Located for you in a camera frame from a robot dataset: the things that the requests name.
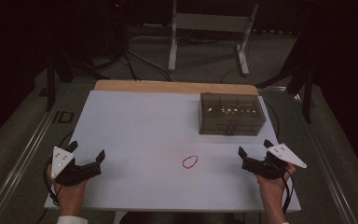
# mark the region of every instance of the metal stand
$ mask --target metal stand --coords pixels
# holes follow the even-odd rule
[[[302,113],[307,120],[308,123],[310,121],[310,97],[312,93],[312,82],[314,78],[314,73],[312,71],[311,63],[307,63],[305,65],[299,65],[292,69],[289,69],[285,72],[280,72],[279,75],[270,78],[267,81],[264,81],[258,85],[255,85],[258,89],[264,89],[273,83],[284,79],[286,77],[293,76],[289,85],[286,88],[286,91],[289,94],[298,94],[304,85],[304,102],[302,107]]]
[[[176,0],[172,3],[172,43],[168,70],[174,71],[176,66],[176,29],[210,30],[225,32],[243,32],[243,40],[237,46],[238,58],[242,73],[249,75],[248,65],[245,58],[245,46],[252,31],[255,13],[258,4],[252,4],[249,17],[230,17],[217,15],[202,15],[176,12]]]

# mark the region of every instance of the gray box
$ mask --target gray box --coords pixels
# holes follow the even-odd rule
[[[265,122],[257,95],[210,92],[200,95],[200,134],[256,136]]]

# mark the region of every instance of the dark background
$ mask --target dark background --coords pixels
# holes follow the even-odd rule
[[[79,20],[76,20],[74,4],[82,8],[87,1],[68,2],[72,5],[60,6],[57,5],[59,1],[44,0],[0,1],[0,127],[34,89],[34,78],[46,67],[46,46],[51,46],[47,45],[51,38],[47,38],[45,25],[46,22],[52,24],[46,20],[48,9],[59,8],[67,12],[62,13],[62,20],[66,23],[58,22],[50,28],[59,29],[60,25],[69,25],[73,29],[67,35],[73,35],[85,27],[84,23],[80,25]],[[110,6],[115,2],[93,1],[93,4]],[[126,4],[123,8],[128,17],[119,22],[137,26],[144,23],[167,26],[171,22],[172,1],[128,0]],[[201,0],[178,1],[178,11],[244,16],[248,8],[242,10],[243,6],[249,6],[242,0],[205,1],[202,9],[201,5]],[[95,8],[94,21],[103,21],[104,16],[100,13],[105,12]],[[87,25],[89,29],[103,29],[103,23]],[[317,59],[313,66],[314,83],[321,86],[324,98],[358,156],[358,1],[293,0],[262,3],[257,11],[254,28],[260,34],[273,31],[299,35],[302,31],[283,71],[310,58]],[[54,30],[49,30],[49,34],[54,34]],[[103,30],[98,34],[101,35],[94,36],[91,46],[90,37],[83,35],[71,39],[70,44],[62,43],[65,38],[56,36],[53,45],[62,44],[69,53],[73,53],[71,50],[80,50],[77,55],[83,55],[83,59],[79,60],[86,61],[92,53],[100,51],[98,49],[101,46],[92,43],[98,43],[99,38],[106,39],[108,35]],[[115,46],[108,48],[110,51],[115,49]]]

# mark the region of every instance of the wrist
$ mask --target wrist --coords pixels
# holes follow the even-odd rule
[[[283,224],[287,222],[280,204],[265,204],[264,207],[270,224]]]
[[[80,208],[75,209],[74,207],[60,208],[60,216],[65,217],[78,217],[80,215]]]

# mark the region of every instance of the cable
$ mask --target cable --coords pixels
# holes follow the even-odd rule
[[[284,204],[282,207],[283,213],[285,214],[287,211],[287,207],[289,206],[289,203],[292,199],[292,195],[290,194],[289,186],[287,185],[287,182],[283,176],[281,177],[281,179],[283,181],[284,187],[286,188],[286,199],[284,200]]]
[[[75,130],[72,130],[71,132],[69,132],[69,133],[61,140],[61,142],[58,144],[58,147],[61,147],[62,144],[63,144],[63,142],[65,142],[65,140],[66,140],[72,133],[74,133],[74,131],[75,131]],[[61,188],[58,190],[57,193],[54,193],[54,191],[51,189],[51,184],[50,184],[50,182],[48,181],[48,174],[47,174],[47,172],[48,172],[48,166],[49,166],[51,163],[52,163],[52,155],[50,155],[50,156],[48,157],[48,160],[45,162],[45,165],[44,165],[44,167],[43,167],[43,180],[44,180],[44,183],[45,183],[46,188],[48,189],[48,194],[49,194],[50,198],[53,200],[53,203],[58,206],[57,195],[58,195],[58,193],[60,192]],[[45,217],[47,211],[48,211],[48,209],[45,208],[43,214],[42,214],[42,215],[39,217],[39,219],[36,221],[36,224],[40,223],[40,222],[43,220],[43,218]]]
[[[234,71],[237,70],[237,69],[238,69],[238,67],[235,67],[235,68],[229,70],[228,72],[226,72],[225,74],[223,74],[223,75],[220,77],[220,83],[223,84],[223,78],[224,78],[225,76],[227,76],[228,74],[234,72]]]
[[[144,64],[144,65],[148,65],[148,66],[150,66],[151,64],[149,64],[149,63],[145,63],[145,62],[143,62],[143,61],[137,61],[137,60],[134,60],[134,59],[132,59],[132,58],[129,58],[130,59],[130,61],[133,61],[133,62],[135,62],[135,63],[141,63],[141,64]],[[161,71],[161,69],[158,69],[158,68],[156,68],[164,77],[166,77],[166,76],[168,76],[166,73],[164,73],[163,71]]]
[[[109,79],[109,77],[104,77],[101,74],[95,72],[93,70],[92,67],[88,67],[85,64],[83,64],[82,62],[78,62],[76,60],[74,60],[73,58],[69,57],[66,54],[61,53],[60,54],[67,62],[71,63],[74,67],[83,70],[84,72],[86,72],[87,74],[89,74],[91,77],[94,77],[97,80],[100,79]]]
[[[272,107],[272,105],[270,105],[267,101],[264,101],[264,103],[271,109],[271,111],[274,114],[274,117],[275,117],[275,119],[277,121],[277,132],[276,132],[275,135],[277,136],[277,139],[278,139],[280,131],[281,131],[281,124],[279,122],[278,115],[277,115],[276,111],[274,110],[274,108]]]
[[[295,180],[292,177],[292,174],[290,174],[289,170],[286,169],[287,174],[289,174],[290,179],[292,179],[292,191],[290,192],[290,197],[293,195],[293,191],[295,191]]]
[[[138,55],[136,55],[135,53],[133,53],[132,51],[130,51],[129,49],[126,50],[130,55],[134,56],[135,58],[138,58],[140,60],[142,60],[143,62],[145,63],[148,63],[150,65],[152,65],[153,67],[155,67],[156,69],[158,69],[161,74],[163,74],[163,76],[165,76],[167,78],[168,81],[172,81],[172,77],[170,76],[169,72],[167,70],[165,70],[164,68],[162,68],[161,66],[155,64],[155,63],[152,63],[150,61],[148,61],[147,59],[144,59]]]
[[[135,81],[136,81],[136,80],[142,81],[139,77],[137,77],[137,76],[135,75],[135,72],[134,72],[133,69],[132,69],[132,65],[131,65],[131,63],[130,63],[130,60],[129,60],[129,58],[127,57],[126,51],[124,51],[123,56],[124,56],[124,58],[127,60],[127,63],[128,63],[129,68],[130,68],[130,72],[131,72],[132,78],[133,78]]]
[[[221,37],[221,38],[212,38],[210,36],[207,36],[205,33],[201,32],[201,31],[192,30],[189,35],[186,35],[186,36],[180,38],[184,42],[186,42],[186,44],[178,43],[178,45],[179,46],[185,46],[185,45],[198,45],[198,44],[213,44],[213,43],[216,43],[218,41],[228,39],[230,36],[232,36],[232,33],[225,32],[225,34],[226,35]],[[194,35],[196,37],[196,40],[191,39],[190,38],[191,35]],[[205,38],[212,39],[212,40],[211,41],[205,41],[205,40],[203,40]]]
[[[136,36],[134,38],[129,39],[129,41],[133,41],[133,40],[137,40],[137,39],[143,39],[143,38],[165,39],[165,38],[172,38],[172,37],[168,36],[168,35],[165,35],[165,36],[140,35],[140,36]]]
[[[247,58],[247,60],[249,60],[249,51],[251,50],[251,46],[252,46],[252,43],[254,41],[254,38],[255,38],[255,34],[254,33],[249,33],[249,39],[247,41],[247,46],[248,48],[246,49],[246,53],[245,53],[245,57]]]

